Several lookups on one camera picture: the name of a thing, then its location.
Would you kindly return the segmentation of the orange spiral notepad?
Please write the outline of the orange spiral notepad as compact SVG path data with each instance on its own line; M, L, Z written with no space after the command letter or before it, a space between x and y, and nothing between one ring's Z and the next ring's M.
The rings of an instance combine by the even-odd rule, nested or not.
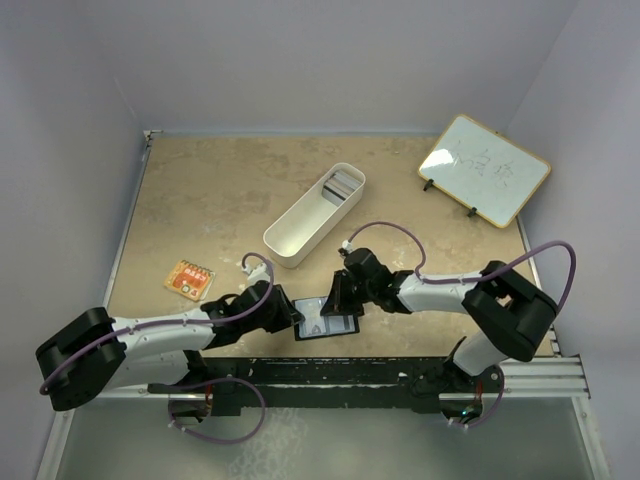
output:
M215 279L215 272L186 260L176 263L163 285L193 302L202 300Z

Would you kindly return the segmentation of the black leather card holder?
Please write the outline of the black leather card holder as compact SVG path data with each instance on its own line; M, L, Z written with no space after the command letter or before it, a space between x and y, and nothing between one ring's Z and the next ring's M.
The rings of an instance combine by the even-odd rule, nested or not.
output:
M326 297L315 297L294 301L295 309L303 316L294 326L296 341L353 335L360 331L357 316L322 316L320 311L326 300Z

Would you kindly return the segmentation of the small whiteboard yellow frame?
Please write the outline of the small whiteboard yellow frame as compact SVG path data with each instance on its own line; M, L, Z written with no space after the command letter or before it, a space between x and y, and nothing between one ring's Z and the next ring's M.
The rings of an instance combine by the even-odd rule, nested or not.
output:
M551 173L551 165L459 114L436 140L418 175L497 228L509 226Z

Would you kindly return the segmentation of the aluminium frame rail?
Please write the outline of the aluminium frame rail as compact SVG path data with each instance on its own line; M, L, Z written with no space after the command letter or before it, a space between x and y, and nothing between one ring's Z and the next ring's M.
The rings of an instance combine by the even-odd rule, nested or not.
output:
M516 225L525 253L533 248L521 216ZM541 254L532 256L516 267L540 289L546 284L541 281L537 260L545 254L560 254L561 266L570 266L569 255L564 247L553 247ZM567 273L561 271L561 284L558 291L548 293L559 300L563 293ZM560 347L555 323L545 336L541 346L550 355L535 356L530 362L506 360L500 364L504 374L504 399L507 398L590 398L583 363L579 355L566 356Z

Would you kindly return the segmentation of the stack of cards in tray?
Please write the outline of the stack of cards in tray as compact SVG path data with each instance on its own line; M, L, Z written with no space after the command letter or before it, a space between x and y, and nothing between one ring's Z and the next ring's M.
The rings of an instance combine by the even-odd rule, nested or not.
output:
M335 171L323 184L321 195L335 206L344 203L359 187L361 182L343 170Z

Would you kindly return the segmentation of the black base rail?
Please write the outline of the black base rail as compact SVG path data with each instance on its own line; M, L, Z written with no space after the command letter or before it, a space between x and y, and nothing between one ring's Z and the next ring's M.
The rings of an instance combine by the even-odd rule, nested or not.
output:
M396 358L205 358L175 386L153 382L153 394L202 394L213 386L214 416L244 407L405 409L419 414L459 412L480 393L497 394L504 380L496 366L478 377L453 371L443 357Z

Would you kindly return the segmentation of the white plastic card tray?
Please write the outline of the white plastic card tray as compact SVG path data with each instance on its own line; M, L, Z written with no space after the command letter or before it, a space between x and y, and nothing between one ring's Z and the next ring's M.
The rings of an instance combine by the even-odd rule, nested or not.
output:
M343 170L361 182L340 206L331 204L321 195L324 182L337 170ZM298 266L360 201L365 184L365 174L353 165L337 163L331 167L264 232L263 242L272 258L284 268Z

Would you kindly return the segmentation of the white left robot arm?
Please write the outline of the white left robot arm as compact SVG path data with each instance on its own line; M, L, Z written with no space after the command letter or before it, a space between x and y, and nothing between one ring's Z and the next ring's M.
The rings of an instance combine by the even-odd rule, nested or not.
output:
M137 384L194 392L206 378L201 351L232 345L255 330L277 333L303 318L283 288L267 281L167 316L113 317L103 307L91 308L37 348L39 392L56 411Z

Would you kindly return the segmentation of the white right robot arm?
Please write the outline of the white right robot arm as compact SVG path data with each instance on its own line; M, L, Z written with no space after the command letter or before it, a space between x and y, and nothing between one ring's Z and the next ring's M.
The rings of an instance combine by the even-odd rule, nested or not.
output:
M487 368L512 358L528 362L559 313L556 302L501 261L477 272L428 282L410 270L392 272L367 248L344 252L334 272L323 316L360 316L372 303L392 314L426 311L469 315L479 332L455 347L445 366L446 383L467 391Z

